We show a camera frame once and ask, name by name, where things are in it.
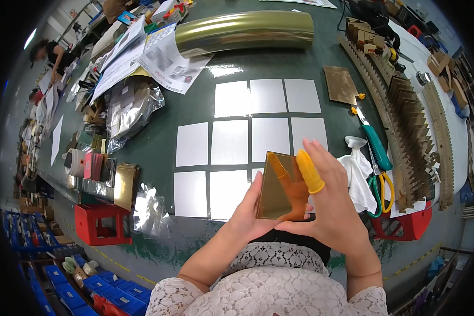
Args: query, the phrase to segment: white lace blouse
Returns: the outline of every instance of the white lace blouse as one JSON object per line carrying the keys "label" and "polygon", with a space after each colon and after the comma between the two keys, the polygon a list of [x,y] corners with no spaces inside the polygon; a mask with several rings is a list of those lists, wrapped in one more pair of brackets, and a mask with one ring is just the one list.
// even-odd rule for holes
{"label": "white lace blouse", "polygon": [[248,244],[203,294],[189,281],[168,278],[151,293],[146,316],[157,315],[388,315],[383,288],[370,287],[349,302],[319,255],[288,243]]}

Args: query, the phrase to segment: white cloth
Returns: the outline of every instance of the white cloth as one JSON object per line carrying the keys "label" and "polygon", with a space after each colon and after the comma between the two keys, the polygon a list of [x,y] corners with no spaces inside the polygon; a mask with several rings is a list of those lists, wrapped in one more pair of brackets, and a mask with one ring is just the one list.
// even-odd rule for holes
{"label": "white cloth", "polygon": [[369,211],[376,213],[378,203],[372,195],[371,189],[368,187],[366,177],[362,174],[358,162],[355,157],[345,155],[337,158],[342,164],[348,175],[349,196],[353,200],[353,204],[358,213]]}
{"label": "white cloth", "polygon": [[360,166],[360,170],[362,174],[367,178],[370,174],[373,173],[373,168],[371,163],[367,160],[367,158],[362,154],[360,148],[367,144],[367,141],[360,137],[354,136],[346,136],[344,140],[348,144],[348,147],[351,148],[351,155],[355,157],[358,166]]}
{"label": "white cloth", "polygon": [[[302,257],[306,252],[312,254],[312,260]],[[369,287],[348,301],[342,285],[328,277],[319,256],[306,247],[253,243],[230,266],[235,266],[236,260],[245,261],[240,265],[247,266],[249,261],[260,264],[274,257],[284,259],[284,266],[256,266],[234,272],[205,294],[189,281],[164,279],[151,293],[146,316],[388,315],[383,288]],[[322,265],[319,272],[304,268],[318,260]],[[295,265],[302,268],[291,268]]]}

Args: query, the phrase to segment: concrete floor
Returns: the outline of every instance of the concrete floor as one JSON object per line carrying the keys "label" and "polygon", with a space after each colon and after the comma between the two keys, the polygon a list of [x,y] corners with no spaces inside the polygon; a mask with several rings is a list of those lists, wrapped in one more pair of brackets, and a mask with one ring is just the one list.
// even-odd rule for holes
{"label": "concrete floor", "polygon": [[[389,276],[384,282],[389,307],[400,303],[402,295],[423,281],[430,263],[439,253],[439,245],[459,248],[463,234],[463,205],[460,204],[459,194],[455,195],[453,200],[453,205],[447,211],[439,211],[438,205],[434,205],[430,225],[423,237],[417,241],[372,240],[381,259],[383,277]],[[54,200],[49,202],[55,210],[55,220],[63,233],[69,235],[74,242],[82,244],[89,258],[120,277],[148,288],[152,288],[155,282],[164,278],[176,276],[183,263],[202,247],[222,224],[212,221],[208,225],[202,220],[175,218],[170,228],[171,238],[145,239],[134,236],[132,245],[91,247],[82,242],[74,231],[74,203],[58,192],[55,192]],[[435,249],[422,260],[393,275],[434,247]],[[347,275],[344,256],[332,250],[327,268],[331,277],[345,287]]]}

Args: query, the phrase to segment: white container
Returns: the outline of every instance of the white container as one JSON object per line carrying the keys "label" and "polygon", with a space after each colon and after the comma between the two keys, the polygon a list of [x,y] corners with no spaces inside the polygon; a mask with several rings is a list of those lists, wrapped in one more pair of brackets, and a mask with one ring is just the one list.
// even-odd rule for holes
{"label": "white container", "polygon": [[[72,154],[72,164],[70,168],[65,167],[65,173],[76,177],[84,176],[84,152],[76,148],[70,148],[69,153]],[[67,154],[63,154],[62,158],[65,159]]]}

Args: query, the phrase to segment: green work table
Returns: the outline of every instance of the green work table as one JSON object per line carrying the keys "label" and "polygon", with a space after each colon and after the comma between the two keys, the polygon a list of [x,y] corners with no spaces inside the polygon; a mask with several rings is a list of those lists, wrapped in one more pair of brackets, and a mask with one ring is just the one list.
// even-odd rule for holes
{"label": "green work table", "polygon": [[[337,23],[341,18],[340,10],[299,3],[259,2],[258,0],[198,2],[196,6],[190,8],[183,22],[220,14],[265,9],[298,9],[309,13],[314,22],[312,47],[308,50],[270,48],[216,53],[185,95],[161,87],[166,105],[153,112],[150,123],[131,138],[116,154],[110,156],[116,158],[118,162],[137,164],[141,168],[139,183],[144,182],[155,186],[158,193],[165,197],[167,210],[171,210],[173,205],[173,173],[179,170],[195,170],[195,168],[191,169],[190,167],[183,167],[182,169],[175,167],[177,127],[209,122],[210,143],[212,122],[215,121],[215,85],[219,83],[268,78],[314,80],[321,105],[321,114],[273,113],[267,114],[267,116],[324,118],[329,151],[335,157],[340,157],[350,154],[350,148],[346,146],[344,136],[365,138],[365,134],[360,128],[360,121],[351,114],[350,106],[329,100],[323,66],[346,67],[349,69],[358,92],[368,95],[364,100],[358,101],[358,105],[370,124],[376,129],[381,142],[387,143],[383,125],[368,90],[350,58],[337,43]],[[88,65],[88,62],[89,56],[87,54],[75,69],[66,91],[69,91],[74,81]],[[57,181],[56,185],[65,189],[68,185],[68,177],[65,175],[62,154],[72,134],[83,126],[82,114],[74,111],[75,101],[67,103],[66,96],[67,93],[61,97],[51,124],[52,129],[56,127],[63,115],[60,151],[51,166],[52,139],[45,138],[42,140],[37,164],[40,174],[47,177],[47,181]],[[253,114],[252,116],[264,117],[264,114]],[[362,151],[369,159],[367,147],[363,148]],[[264,163],[251,163],[249,161],[249,180],[251,180],[252,168],[263,167]],[[196,166],[196,170],[221,171],[222,169],[221,166],[208,164]],[[186,218],[186,220],[200,221],[191,218]]]}

